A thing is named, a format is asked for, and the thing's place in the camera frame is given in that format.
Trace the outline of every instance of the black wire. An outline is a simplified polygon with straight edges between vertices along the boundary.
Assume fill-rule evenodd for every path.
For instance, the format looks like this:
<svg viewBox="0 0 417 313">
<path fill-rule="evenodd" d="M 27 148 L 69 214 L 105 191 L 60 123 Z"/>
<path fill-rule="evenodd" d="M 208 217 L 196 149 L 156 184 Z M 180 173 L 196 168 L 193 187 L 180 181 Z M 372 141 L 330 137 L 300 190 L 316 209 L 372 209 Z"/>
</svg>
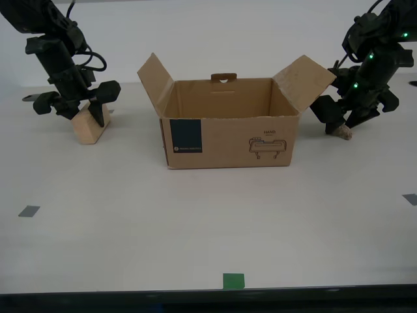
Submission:
<svg viewBox="0 0 417 313">
<path fill-rule="evenodd" d="M 93 52 L 93 50 L 91 49 L 91 47 L 88 44 L 87 44 L 87 48 L 90 50 L 90 52 Z M 86 60 L 86 62 L 84 62 L 83 64 L 80 64 L 80 66 L 84 67 L 85 65 L 89 64 L 92 59 L 93 59 L 93 56 L 90 55 L 90 58 L 88 60 Z"/>
<path fill-rule="evenodd" d="M 98 58 L 102 63 L 102 68 L 96 68 L 96 67 L 86 67 L 85 65 L 82 66 L 85 70 L 95 70 L 96 72 L 104 72 L 107 69 L 107 62 L 106 60 L 98 53 L 92 52 L 92 51 L 84 51 L 84 52 L 78 52 L 79 55 L 91 55 L 93 57 Z"/>
<path fill-rule="evenodd" d="M 76 4 L 76 0 L 72 0 L 70 6 L 68 7 L 68 11 L 66 12 L 67 18 L 70 18 L 72 8 L 74 8 L 75 4 Z"/>
<path fill-rule="evenodd" d="M 335 68 L 337 69 L 337 68 L 341 67 L 341 65 L 343 64 L 343 62 L 346 61 L 348 56 L 349 56 L 349 54 L 346 53 L 346 55 L 343 57 L 343 59 L 340 62 L 338 62 L 337 64 L 335 64 Z"/>
<path fill-rule="evenodd" d="M 373 4 L 373 6 L 368 10 L 368 13 L 371 13 L 372 11 L 373 11 L 373 9 L 374 8 L 376 8 L 377 7 L 377 5 L 379 4 L 379 3 L 381 3 L 381 2 L 383 2 L 384 0 L 378 0 L 377 2 L 375 2 L 374 4 Z"/>
</svg>

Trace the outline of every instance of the printed drawing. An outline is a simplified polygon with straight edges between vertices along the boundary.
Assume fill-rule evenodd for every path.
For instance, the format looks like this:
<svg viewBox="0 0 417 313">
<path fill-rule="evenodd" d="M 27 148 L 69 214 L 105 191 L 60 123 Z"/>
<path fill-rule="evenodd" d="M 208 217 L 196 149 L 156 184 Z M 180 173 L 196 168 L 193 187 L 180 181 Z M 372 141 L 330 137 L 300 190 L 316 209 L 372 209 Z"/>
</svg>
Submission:
<svg viewBox="0 0 417 313">
<path fill-rule="evenodd" d="M 255 153 L 258 159 L 261 158 L 259 153 L 275 153 L 274 158 L 276 158 L 281 152 L 285 152 L 287 149 L 287 142 L 285 140 L 267 142 L 259 137 L 249 140 L 249 145 L 249 152 Z"/>
</svg>

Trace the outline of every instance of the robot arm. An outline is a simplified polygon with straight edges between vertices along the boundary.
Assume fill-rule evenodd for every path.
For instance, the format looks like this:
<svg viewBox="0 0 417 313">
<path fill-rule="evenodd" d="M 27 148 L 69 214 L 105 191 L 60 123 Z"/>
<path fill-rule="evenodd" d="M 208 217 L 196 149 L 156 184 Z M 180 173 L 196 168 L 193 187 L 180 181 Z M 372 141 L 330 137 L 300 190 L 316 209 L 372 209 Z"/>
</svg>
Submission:
<svg viewBox="0 0 417 313">
<path fill-rule="evenodd" d="M 102 105 L 116 101 L 120 85 L 116 81 L 102 83 L 97 89 L 89 90 L 95 82 L 93 71 L 107 68 L 104 58 L 91 50 L 81 29 L 70 19 L 70 11 L 63 16 L 50 0 L 0 0 L 0 12 L 21 33 L 44 34 L 27 39 L 26 54 L 35 54 L 49 75 L 49 83 L 58 89 L 40 95 L 33 108 L 37 114 L 51 112 L 72 119 L 78 112 L 80 101 L 89 100 L 89 111 L 97 123 L 103 127 Z M 74 55 L 89 55 L 87 62 L 75 65 Z M 102 68 L 88 67 L 93 57 L 99 58 Z"/>
<path fill-rule="evenodd" d="M 380 115 L 394 111 L 398 98 L 389 91 L 388 82 L 400 67 L 413 67 L 412 50 L 405 50 L 400 42 L 417 41 L 417 1 L 391 0 L 380 15 L 372 10 L 354 19 L 343 41 L 345 58 L 329 68 L 336 75 L 333 86 L 341 99 L 319 97 L 311 109 L 320 122 L 326 123 L 326 133 L 333 134 L 340 127 L 355 127 Z M 340 68 L 348 58 L 360 66 Z M 344 115 L 352 111 L 347 121 Z"/>
</svg>

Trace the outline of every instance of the open cardboard box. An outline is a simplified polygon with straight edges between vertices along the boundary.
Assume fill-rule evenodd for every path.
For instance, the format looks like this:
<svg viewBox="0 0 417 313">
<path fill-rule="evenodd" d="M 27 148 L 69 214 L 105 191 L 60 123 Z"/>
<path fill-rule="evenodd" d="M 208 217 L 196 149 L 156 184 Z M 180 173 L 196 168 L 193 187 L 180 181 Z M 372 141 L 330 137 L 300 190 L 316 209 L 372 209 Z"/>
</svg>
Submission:
<svg viewBox="0 0 417 313">
<path fill-rule="evenodd" d="M 301 113 L 336 78 L 305 55 L 273 78 L 174 82 L 152 54 L 138 75 L 178 169 L 290 165 Z"/>
</svg>

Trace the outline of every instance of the small cork piece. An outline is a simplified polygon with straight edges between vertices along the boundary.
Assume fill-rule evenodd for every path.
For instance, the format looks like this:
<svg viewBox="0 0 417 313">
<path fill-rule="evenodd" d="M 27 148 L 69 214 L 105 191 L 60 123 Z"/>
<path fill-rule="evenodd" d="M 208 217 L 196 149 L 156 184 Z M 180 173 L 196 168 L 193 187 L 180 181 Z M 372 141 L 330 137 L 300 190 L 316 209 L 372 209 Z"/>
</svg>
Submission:
<svg viewBox="0 0 417 313">
<path fill-rule="evenodd" d="M 340 127 L 337 127 L 337 129 L 335 129 L 331 136 L 339 137 L 344 140 L 351 140 L 352 130 L 348 126 L 343 124 Z"/>
<path fill-rule="evenodd" d="M 103 104 L 104 127 L 100 127 L 100 125 L 97 124 L 88 110 L 89 106 L 89 103 L 84 105 L 78 114 L 71 120 L 74 132 L 82 145 L 94 145 L 110 123 L 110 113 L 105 104 Z"/>
</svg>

